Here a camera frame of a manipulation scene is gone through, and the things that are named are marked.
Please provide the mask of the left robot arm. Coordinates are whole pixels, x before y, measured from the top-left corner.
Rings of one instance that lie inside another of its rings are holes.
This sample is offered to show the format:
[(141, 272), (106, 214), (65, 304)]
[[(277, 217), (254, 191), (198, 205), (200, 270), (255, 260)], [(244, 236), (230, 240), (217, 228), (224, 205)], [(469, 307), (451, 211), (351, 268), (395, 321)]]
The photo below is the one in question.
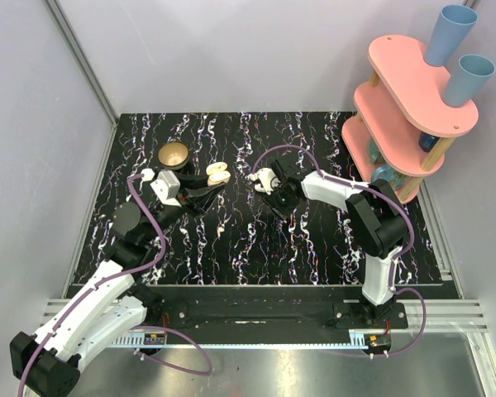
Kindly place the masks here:
[(18, 395), (67, 396), (86, 366), (125, 334), (143, 330), (131, 347), (142, 357), (165, 344), (179, 304), (140, 282), (165, 256), (164, 227), (186, 214), (204, 214), (231, 178), (210, 166), (205, 175), (144, 169), (128, 178), (131, 200), (117, 207), (115, 237), (83, 288), (32, 334), (19, 332), (10, 343)]

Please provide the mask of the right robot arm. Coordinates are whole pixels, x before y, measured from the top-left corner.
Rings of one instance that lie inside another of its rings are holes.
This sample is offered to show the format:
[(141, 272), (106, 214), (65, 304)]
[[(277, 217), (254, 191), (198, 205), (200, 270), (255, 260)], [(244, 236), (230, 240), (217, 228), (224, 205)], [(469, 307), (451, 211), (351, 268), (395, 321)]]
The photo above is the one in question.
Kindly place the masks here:
[(365, 253), (365, 279), (351, 315), (366, 327), (385, 322), (396, 302), (395, 256), (409, 239), (409, 224), (391, 185), (378, 179), (354, 184), (324, 171), (283, 167), (275, 160), (250, 176), (255, 191), (278, 217), (285, 219), (302, 201), (319, 201), (345, 211), (354, 239)]

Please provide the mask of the cream earbud charging case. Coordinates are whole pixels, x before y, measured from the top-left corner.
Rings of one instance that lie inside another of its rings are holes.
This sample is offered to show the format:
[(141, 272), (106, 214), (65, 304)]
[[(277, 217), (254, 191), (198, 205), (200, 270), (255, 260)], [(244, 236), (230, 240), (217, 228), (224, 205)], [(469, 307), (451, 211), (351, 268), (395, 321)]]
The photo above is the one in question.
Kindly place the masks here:
[(227, 183), (231, 178), (231, 173), (227, 170), (228, 164), (226, 162), (216, 162), (210, 164), (206, 168), (207, 185), (213, 186), (221, 183)]

